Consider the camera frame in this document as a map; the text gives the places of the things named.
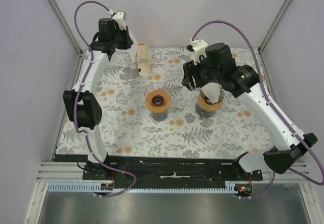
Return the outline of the ribbed glass dripper cone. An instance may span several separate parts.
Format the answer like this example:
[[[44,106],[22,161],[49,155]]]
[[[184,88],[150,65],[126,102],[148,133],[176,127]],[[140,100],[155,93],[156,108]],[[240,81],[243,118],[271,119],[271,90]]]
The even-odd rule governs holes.
[[[219,97],[219,101],[218,102],[222,101],[223,98],[224,98],[224,92],[223,92],[223,89],[221,87],[220,87],[220,90],[221,90],[221,94],[220,94],[220,97]],[[204,95],[204,93],[202,92],[202,90],[201,90],[200,93],[204,97],[204,100],[206,101],[206,96]]]

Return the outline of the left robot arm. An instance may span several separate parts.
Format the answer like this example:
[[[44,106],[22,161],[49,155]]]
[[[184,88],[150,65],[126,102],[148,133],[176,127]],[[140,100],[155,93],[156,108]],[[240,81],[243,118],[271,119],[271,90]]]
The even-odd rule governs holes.
[[[107,180],[113,170],[109,165],[99,124],[102,108],[95,93],[111,57],[116,50],[128,50],[134,45],[126,23],[117,18],[101,18],[98,32],[87,45],[88,58],[81,78],[71,90],[63,92],[63,101],[68,118],[74,123],[77,133],[85,136],[88,156],[83,167],[84,180]]]

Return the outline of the glass coffee server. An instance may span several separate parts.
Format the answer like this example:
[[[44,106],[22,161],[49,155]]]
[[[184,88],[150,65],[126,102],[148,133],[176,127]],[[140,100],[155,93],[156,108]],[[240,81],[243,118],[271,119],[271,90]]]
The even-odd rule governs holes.
[[[202,109],[199,106],[196,107],[195,110],[196,110],[200,120],[211,118],[216,114],[216,111],[207,111],[207,110]]]

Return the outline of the white paper coffee filter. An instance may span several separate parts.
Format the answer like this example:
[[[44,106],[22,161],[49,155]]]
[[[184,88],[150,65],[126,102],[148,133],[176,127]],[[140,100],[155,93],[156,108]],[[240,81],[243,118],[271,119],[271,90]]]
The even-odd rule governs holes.
[[[221,94],[220,85],[217,83],[208,83],[201,88],[206,96],[206,101],[215,104],[218,103]]]

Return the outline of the glass carafe brown band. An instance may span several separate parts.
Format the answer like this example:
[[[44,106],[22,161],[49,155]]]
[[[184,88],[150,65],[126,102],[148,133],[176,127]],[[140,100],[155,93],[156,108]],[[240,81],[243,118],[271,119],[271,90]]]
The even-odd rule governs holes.
[[[153,120],[157,121],[157,122],[161,122],[164,121],[167,117],[168,117],[168,112],[165,111],[163,113],[151,113],[151,117]]]

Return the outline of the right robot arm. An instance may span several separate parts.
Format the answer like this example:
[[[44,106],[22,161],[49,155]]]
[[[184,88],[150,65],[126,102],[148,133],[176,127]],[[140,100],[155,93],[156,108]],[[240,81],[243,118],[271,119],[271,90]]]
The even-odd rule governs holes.
[[[272,139],[272,148],[236,158],[237,164],[231,171],[235,179],[244,180],[250,172],[265,168],[284,174],[317,143],[313,133],[304,133],[278,107],[251,66],[236,65],[226,44],[208,45],[203,40],[194,40],[187,49],[194,56],[183,64],[182,85],[190,91],[200,89],[202,110],[212,111],[220,91],[225,90],[253,113]]]

